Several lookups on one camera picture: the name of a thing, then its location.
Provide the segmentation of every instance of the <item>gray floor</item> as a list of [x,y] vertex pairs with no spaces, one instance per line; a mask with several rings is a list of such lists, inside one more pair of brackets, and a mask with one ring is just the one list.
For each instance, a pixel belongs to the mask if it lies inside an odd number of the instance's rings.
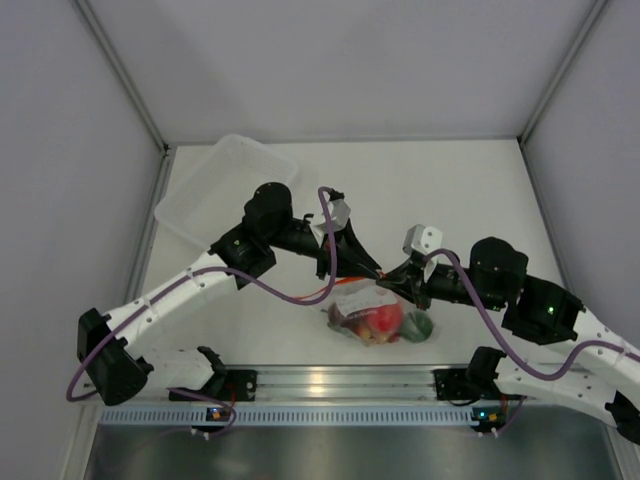
[[165,430],[101,427],[85,480],[621,478],[602,425],[565,409],[525,408],[498,440],[462,428],[237,428],[209,442],[173,433],[131,456]]

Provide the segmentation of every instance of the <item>white plastic bin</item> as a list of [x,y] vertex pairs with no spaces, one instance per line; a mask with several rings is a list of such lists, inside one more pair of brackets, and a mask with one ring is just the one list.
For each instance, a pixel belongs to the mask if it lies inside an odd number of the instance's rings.
[[297,163],[266,145],[227,135],[194,163],[156,206],[158,222],[205,250],[238,225],[244,204],[267,182],[291,186]]

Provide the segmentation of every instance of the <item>white label on bag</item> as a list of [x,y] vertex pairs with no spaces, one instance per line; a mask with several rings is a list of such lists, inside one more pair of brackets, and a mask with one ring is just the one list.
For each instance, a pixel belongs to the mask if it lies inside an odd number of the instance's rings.
[[360,310],[395,305],[396,303],[398,303],[398,299],[393,292],[376,286],[363,288],[359,292],[336,299],[338,311],[344,317]]

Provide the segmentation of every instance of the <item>gray wall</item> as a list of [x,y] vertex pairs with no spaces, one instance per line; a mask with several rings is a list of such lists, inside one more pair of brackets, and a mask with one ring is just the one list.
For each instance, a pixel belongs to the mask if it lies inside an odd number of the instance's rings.
[[77,318],[122,301],[158,152],[69,2],[0,2],[0,477],[57,478]]
[[515,136],[591,0],[92,0],[168,141]]
[[528,145],[570,283],[640,345],[640,3],[616,0]]

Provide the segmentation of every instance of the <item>plastic bag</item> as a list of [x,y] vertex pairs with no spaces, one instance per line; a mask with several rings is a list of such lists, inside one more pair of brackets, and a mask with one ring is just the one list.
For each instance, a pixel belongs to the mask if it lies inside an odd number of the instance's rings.
[[368,280],[336,285],[321,310],[328,316],[329,328],[365,345],[401,339],[419,343],[433,332],[426,312]]

